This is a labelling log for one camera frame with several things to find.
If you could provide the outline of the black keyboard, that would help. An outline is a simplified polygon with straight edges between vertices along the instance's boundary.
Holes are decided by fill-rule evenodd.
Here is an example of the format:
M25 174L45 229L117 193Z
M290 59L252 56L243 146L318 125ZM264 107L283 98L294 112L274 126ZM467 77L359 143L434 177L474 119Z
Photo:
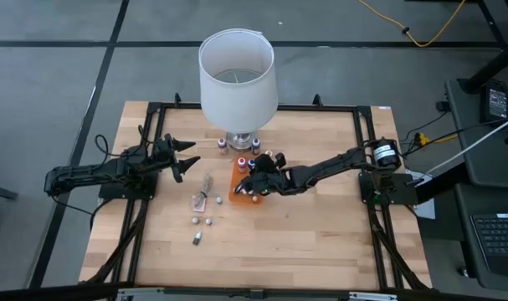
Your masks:
M487 268L508 276L508 213L475 214L470 220Z

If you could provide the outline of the black front crossbar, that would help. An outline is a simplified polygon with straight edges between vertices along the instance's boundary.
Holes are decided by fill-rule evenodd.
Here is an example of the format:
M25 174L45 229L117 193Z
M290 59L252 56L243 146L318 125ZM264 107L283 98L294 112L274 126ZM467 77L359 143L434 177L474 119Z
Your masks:
M131 282L79 283L69 286L25 288L0 291L0 301L96 301L106 298L128 298L141 294L207 295L249 298L336 298L361 301L508 301L476 297L437 290L386 288L378 291L309 290L275 288L195 288L137 287Z

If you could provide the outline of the silver table lamp white shade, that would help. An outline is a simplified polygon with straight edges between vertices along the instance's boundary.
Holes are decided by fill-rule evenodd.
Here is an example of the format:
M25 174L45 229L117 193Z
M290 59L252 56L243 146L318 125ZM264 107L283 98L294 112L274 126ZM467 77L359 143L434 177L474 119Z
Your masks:
M231 148L251 148L279 104L271 43L258 31L225 29L202 42L198 67L205 118L225 132Z

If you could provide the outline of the orange translucent plastic bin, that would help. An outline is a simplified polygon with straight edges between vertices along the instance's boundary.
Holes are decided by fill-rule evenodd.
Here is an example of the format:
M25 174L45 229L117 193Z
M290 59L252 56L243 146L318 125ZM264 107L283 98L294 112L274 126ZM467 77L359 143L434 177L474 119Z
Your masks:
M237 167L237 159L239 157L244 157L245 158L245 160L247 161L247 166L248 166L248 161L250 159L254 159L254 155L251 155L249 153L236 156L233 159L233 167L232 167L232 175L231 175L230 187L229 187L229 192L228 192L228 199L233 204L240 204L240 205L247 205L247 206L260 206L263 203L263 200L264 200L264 198L262 196L257 196L258 197L258 203L256 204L256 203L252 202L252 196L253 195L249 195L249 194L234 194L233 193L234 187L243 178L245 178L246 176L249 175L249 166L248 166L248 170L245 173L240 173L239 172L238 167Z

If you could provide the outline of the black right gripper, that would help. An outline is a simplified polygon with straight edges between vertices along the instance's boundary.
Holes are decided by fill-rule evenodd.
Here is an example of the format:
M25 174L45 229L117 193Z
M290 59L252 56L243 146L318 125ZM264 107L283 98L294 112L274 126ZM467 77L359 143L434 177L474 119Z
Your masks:
M268 196L270 193L287 194L288 180L281 170L286 165L285 155L277 153L275 158L261 154L255 158L255 168L233 189L234 194Z

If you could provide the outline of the black aluminium table frame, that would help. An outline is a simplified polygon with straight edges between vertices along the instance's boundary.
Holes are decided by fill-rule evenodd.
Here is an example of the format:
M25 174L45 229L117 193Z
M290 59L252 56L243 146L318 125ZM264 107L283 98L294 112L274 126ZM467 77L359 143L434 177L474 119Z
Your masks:
M178 154L181 159L201 156L184 182L169 170L158 177L156 195L148 203L141 239L127 250L119 280L151 287L305 288L376 290L378 274L385 271L387 285L395 284L394 269L385 249L385 270L378 272L367 207L360 199L359 171L320 181L299 196L267 196L260 206L233 204L228 199L233 159L216 145L223 132L211 125L201 109L164 108L151 118L150 140L162 124L162 133L197 144ZM283 152L288 166L313 165L368 138L366 111L344 107L307 107L279 110L261 129L262 150ZM203 177L211 174L214 195L205 212L192 210L192 196ZM223 198L221 205L218 197ZM80 272L90 280L119 242L124 221L135 219L141 201L114 200L97 213ZM405 207L390 206L398 251L418 279L431 286L418 223ZM199 224L192 218L198 217ZM207 218L213 220L208 226ZM197 232L200 243L192 244Z

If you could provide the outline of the dark keyboard desk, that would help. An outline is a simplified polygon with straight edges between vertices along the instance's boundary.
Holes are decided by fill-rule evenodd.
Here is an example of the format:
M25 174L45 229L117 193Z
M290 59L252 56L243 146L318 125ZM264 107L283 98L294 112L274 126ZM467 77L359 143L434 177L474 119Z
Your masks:
M508 213L508 189L458 184L454 194L464 236L461 247L467 274L483 288L508 291L508 276L487 268L470 220L475 214Z

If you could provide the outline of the dark side desk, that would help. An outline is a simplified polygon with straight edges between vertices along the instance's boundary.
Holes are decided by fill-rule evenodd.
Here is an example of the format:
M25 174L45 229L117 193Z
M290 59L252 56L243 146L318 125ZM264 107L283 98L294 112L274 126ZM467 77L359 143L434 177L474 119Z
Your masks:
M508 126L493 133L495 127L480 119L480 95L463 91L458 80L446 82L445 90L455 127L461 131L461 147L465 149L489 135L463 154L470 181L477 186L508 188Z

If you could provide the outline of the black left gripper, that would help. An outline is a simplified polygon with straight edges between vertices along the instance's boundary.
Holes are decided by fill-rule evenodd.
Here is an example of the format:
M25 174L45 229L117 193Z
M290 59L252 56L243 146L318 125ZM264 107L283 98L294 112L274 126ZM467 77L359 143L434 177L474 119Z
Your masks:
M153 169L155 171L171 169L175 182L183 182L182 174L185 174L201 157L194 156L185 160L178 160L176 158L176 151L181 152L195 145L195 142L179 141L173 139L170 134L165 134L163 138L159 138L154 143L152 154L154 160Z

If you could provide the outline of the black desk leg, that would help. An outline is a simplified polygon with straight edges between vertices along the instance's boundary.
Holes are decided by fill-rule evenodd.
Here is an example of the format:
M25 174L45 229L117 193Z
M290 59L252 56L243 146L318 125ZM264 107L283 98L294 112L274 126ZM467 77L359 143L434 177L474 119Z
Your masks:
M508 47L506 47L500 54L498 54L471 78L465 80L461 84L462 90L469 94L476 93L484 84L490 81L496 74L507 66Z

